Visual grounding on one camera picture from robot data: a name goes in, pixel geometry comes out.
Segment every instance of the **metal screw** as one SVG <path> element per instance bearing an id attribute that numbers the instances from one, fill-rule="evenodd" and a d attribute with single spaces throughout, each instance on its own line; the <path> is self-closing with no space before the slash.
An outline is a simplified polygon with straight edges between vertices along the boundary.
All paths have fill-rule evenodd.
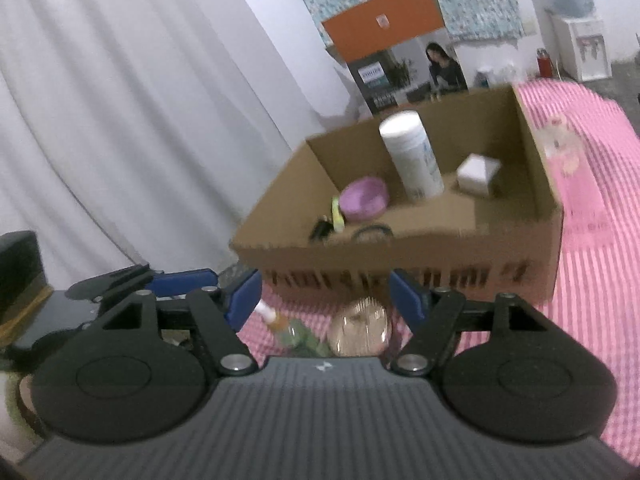
<path id="1" fill-rule="evenodd" d="M 220 359 L 220 364 L 227 370 L 241 372 L 249 369 L 254 364 L 254 361 L 248 355 L 229 354 Z"/>
<path id="2" fill-rule="evenodd" d="M 429 366 L 426 357 L 418 354 L 405 354 L 398 358 L 398 367 L 407 372 L 421 372 Z"/>

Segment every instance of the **small white bottle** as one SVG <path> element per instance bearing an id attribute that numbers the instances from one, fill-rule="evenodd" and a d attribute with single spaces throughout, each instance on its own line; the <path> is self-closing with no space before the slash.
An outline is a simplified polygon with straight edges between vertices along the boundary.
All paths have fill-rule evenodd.
<path id="1" fill-rule="evenodd" d="M 418 112 L 398 112 L 380 123 L 380 135 L 391 155 L 409 199 L 422 200 L 444 192 L 440 168 Z"/>

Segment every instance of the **cardboard box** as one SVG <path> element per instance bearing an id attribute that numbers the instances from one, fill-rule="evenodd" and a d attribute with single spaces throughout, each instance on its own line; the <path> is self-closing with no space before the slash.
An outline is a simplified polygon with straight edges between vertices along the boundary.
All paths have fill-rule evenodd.
<path id="1" fill-rule="evenodd" d="M 369 0 L 322 24 L 373 114 L 466 89 L 437 0 Z M 451 68 L 427 57 L 431 43 Z"/>
<path id="2" fill-rule="evenodd" d="M 553 295 L 562 206 L 530 123 L 512 88 L 474 90 L 416 108 L 427 129 L 446 192 L 411 203 L 378 132 L 382 118 L 309 138 L 283 168 L 233 238 L 240 259 L 262 271 L 286 300 L 318 304 L 363 295 L 384 299 L 390 270 L 428 286 L 450 285 L 469 298 L 516 292 L 531 303 Z M 470 153 L 500 160 L 501 196 L 456 189 Z M 394 236 L 353 242 L 362 224 L 309 242 L 331 198 L 350 182 L 380 176 L 389 187 L 385 223 Z"/>

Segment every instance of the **white small box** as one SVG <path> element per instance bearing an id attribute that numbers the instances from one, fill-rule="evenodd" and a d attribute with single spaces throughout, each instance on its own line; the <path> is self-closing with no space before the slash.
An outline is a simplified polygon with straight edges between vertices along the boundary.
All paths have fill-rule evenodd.
<path id="1" fill-rule="evenodd" d="M 466 193 L 491 196 L 494 194 L 495 177 L 501 167 L 502 163 L 495 158 L 472 153 L 456 171 L 458 185 Z"/>

